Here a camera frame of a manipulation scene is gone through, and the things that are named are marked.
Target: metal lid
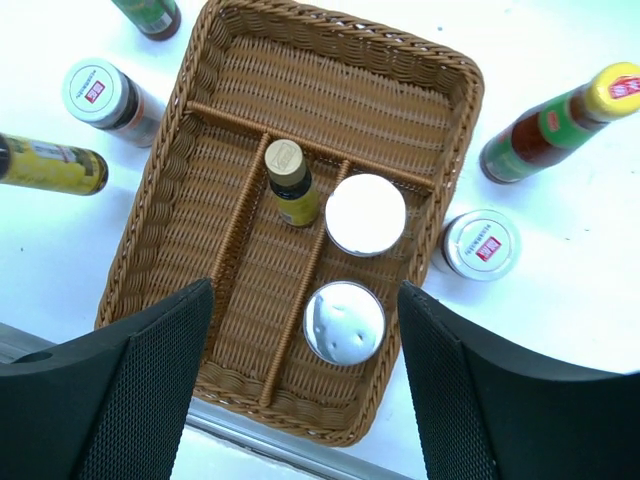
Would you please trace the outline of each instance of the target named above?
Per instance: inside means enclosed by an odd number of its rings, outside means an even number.
[[[289,187],[302,181],[307,165],[300,145],[291,140],[276,140],[264,152],[269,177],[278,185]]]
[[[128,97],[124,75],[101,58],[80,60],[69,69],[62,84],[62,100],[69,113],[98,128],[116,123]]]
[[[368,360],[384,337],[382,305],[365,287],[332,282],[315,292],[304,314],[304,334],[313,352],[334,365]]]
[[[476,210],[451,223],[442,248],[458,274],[489,281],[513,269],[522,244],[518,229],[507,217],[494,210]]]
[[[407,207],[400,191],[378,175],[346,178],[327,200],[327,232],[351,255],[372,257],[389,250],[400,238]]]

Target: black mesh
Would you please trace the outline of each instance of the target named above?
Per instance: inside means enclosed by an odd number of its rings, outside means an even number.
[[[398,314],[429,480],[497,479],[462,344],[406,282]]]
[[[78,478],[171,476],[212,307],[209,289],[131,337]]]

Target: condiment bottle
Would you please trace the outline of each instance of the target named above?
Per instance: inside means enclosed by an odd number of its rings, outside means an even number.
[[[0,183],[92,195],[109,169],[96,152],[0,134]]]
[[[363,173],[345,178],[327,200],[329,238],[356,257],[380,255],[402,236],[407,207],[386,178]]]
[[[475,210],[445,227],[431,261],[442,272],[491,281],[513,269],[521,250],[518,229],[507,217],[494,210]]]
[[[331,282],[318,289],[307,303],[303,323],[311,351],[340,366],[371,358],[385,332],[380,301],[368,288],[351,281]]]
[[[300,146],[291,140],[276,140],[267,148],[264,160],[280,216],[294,227],[311,225],[320,205]]]
[[[137,147],[149,147],[164,107],[138,84],[100,58],[86,58],[65,76],[62,100],[71,115]]]
[[[494,182],[517,182],[560,163],[610,122],[639,108],[640,67],[610,65],[590,83],[522,114],[487,143],[480,165]]]
[[[142,34],[167,40],[180,27],[182,15],[175,0],[111,0]]]

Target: green bottle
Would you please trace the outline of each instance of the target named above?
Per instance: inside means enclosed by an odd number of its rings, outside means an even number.
[[[180,27],[182,15],[175,0],[112,0],[144,36],[166,40]]]

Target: white jar lid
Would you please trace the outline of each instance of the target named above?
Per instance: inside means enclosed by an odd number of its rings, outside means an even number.
[[[101,58],[80,60],[62,84],[62,100],[69,113],[98,128],[108,128],[118,120],[128,96],[124,75]]]
[[[522,244],[516,226],[494,210],[476,210],[447,228],[443,254],[449,266],[471,280],[490,281],[515,266]]]
[[[378,175],[353,175],[327,200],[327,233],[342,250],[372,257],[389,250],[400,238],[407,207],[400,191]]]

